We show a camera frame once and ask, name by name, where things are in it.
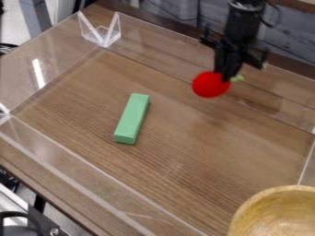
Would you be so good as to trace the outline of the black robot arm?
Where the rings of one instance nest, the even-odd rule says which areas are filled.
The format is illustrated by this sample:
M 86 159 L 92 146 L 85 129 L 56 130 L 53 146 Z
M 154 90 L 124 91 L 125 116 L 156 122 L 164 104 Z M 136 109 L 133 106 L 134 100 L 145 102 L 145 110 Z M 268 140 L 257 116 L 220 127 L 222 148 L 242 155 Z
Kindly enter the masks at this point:
M 264 66 L 268 52 L 255 48 L 264 8 L 263 0 L 228 0 L 228 19 L 213 57 L 213 72 L 224 82 L 237 74 L 242 64 L 257 69 Z

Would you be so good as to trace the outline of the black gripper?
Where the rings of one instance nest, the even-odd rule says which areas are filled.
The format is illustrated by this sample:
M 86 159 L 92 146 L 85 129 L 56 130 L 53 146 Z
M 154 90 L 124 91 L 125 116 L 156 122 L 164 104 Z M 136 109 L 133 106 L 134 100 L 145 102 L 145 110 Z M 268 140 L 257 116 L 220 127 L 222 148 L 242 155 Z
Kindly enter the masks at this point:
M 221 75 L 222 81 L 232 80 L 238 75 L 242 64 L 248 64 L 257 69 L 264 67 L 268 52 L 259 51 L 260 57 L 256 57 L 250 51 L 249 45 L 234 43 L 226 38 L 216 43 L 213 72 Z

